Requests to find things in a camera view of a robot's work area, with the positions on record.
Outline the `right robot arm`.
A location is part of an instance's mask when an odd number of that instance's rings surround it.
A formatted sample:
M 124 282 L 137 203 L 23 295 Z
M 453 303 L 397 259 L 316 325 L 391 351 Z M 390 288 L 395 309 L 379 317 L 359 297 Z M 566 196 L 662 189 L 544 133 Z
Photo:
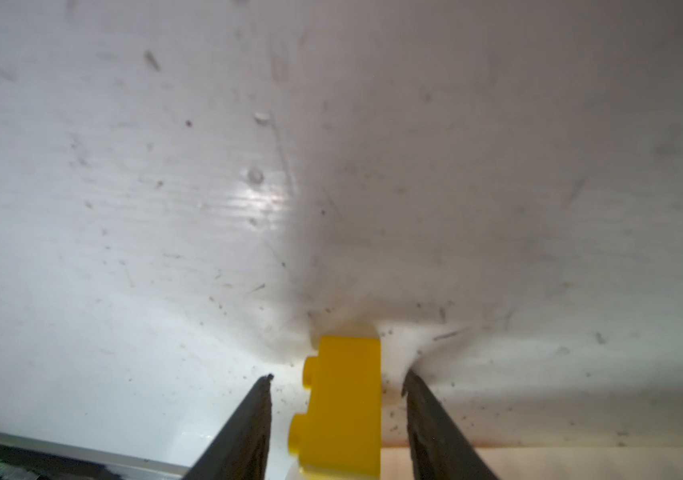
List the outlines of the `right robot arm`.
M 262 479 L 271 430 L 271 376 L 255 381 L 190 469 L 103 452 L 47 445 L 43 451 L 0 444 L 0 479 Z M 429 386 L 407 372 L 407 434 L 417 479 L 493 479 Z

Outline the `small yellow lego brick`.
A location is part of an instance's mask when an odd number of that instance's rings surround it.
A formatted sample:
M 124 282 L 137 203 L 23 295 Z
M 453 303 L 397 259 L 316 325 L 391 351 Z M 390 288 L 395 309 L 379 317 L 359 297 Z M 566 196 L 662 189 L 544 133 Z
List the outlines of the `small yellow lego brick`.
M 381 342 L 326 336 L 305 360 L 307 410 L 296 414 L 287 447 L 303 479 L 381 476 Z

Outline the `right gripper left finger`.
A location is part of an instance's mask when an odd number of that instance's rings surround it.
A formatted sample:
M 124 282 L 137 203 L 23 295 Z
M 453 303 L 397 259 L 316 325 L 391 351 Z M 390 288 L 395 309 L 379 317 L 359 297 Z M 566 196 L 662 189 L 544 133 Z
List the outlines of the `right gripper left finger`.
M 259 377 L 184 480 L 265 480 L 272 374 Z

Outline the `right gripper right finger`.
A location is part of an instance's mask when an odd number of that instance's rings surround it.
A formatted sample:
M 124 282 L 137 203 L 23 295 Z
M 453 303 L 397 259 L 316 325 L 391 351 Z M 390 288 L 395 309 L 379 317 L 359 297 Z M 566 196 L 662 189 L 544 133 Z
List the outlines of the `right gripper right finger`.
M 497 480 L 425 380 L 409 370 L 401 395 L 407 398 L 407 435 L 413 478 Z

